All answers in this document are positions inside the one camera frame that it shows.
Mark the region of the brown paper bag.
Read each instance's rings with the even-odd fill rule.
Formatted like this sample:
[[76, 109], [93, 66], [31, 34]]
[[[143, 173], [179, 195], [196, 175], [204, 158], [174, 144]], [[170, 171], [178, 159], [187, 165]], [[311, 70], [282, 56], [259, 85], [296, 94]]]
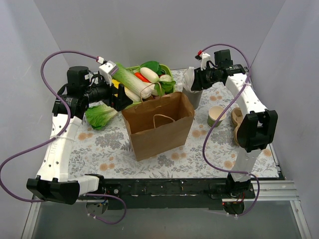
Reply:
[[194, 108], [182, 92], [148, 100], [122, 111], [136, 160], [183, 146], [194, 120]]

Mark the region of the brown cardboard cup carrier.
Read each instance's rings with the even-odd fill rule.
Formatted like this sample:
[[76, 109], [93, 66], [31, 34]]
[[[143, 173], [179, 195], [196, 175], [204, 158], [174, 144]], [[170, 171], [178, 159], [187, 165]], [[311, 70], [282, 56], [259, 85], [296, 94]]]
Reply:
[[234, 131], [233, 131], [233, 135], [234, 135], [234, 141], [235, 141], [235, 144], [237, 146], [239, 146], [239, 143], [238, 143], [238, 138], [237, 138], [237, 132], [238, 132], [238, 129], [243, 121], [243, 114], [242, 114], [242, 111], [239, 107], [236, 107], [234, 108], [232, 111], [231, 111], [231, 121], [232, 121], [232, 124], [234, 125]]

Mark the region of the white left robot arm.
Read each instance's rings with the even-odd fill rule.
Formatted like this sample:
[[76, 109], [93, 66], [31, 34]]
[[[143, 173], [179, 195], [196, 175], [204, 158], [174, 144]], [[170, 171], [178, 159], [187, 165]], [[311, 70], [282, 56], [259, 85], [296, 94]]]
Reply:
[[26, 184], [27, 189], [41, 200], [72, 205], [86, 193], [95, 199], [105, 196], [106, 187], [99, 182], [103, 176], [87, 174], [69, 180], [68, 165], [77, 130], [89, 104], [102, 101], [118, 112], [132, 104], [124, 86], [115, 87], [112, 83], [112, 76], [118, 69], [110, 61], [101, 65], [93, 76], [85, 66], [68, 69], [67, 84], [57, 92], [59, 98], [52, 110], [50, 137], [53, 142], [47, 147], [36, 178], [28, 179]]

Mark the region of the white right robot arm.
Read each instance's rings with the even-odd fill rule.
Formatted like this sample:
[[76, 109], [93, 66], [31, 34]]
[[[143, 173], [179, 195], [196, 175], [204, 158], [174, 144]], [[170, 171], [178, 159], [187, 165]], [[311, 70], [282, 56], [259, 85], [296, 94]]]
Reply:
[[253, 198], [251, 172], [261, 151], [273, 141], [278, 114], [261, 103], [249, 85], [244, 67], [233, 63], [230, 50], [215, 52], [213, 61], [209, 54], [199, 51], [196, 59], [201, 61], [201, 66], [194, 70], [191, 89], [206, 90], [221, 82], [232, 93], [242, 114], [235, 130], [239, 145], [235, 165], [225, 182], [211, 184], [208, 193], [213, 199], [244, 195]]

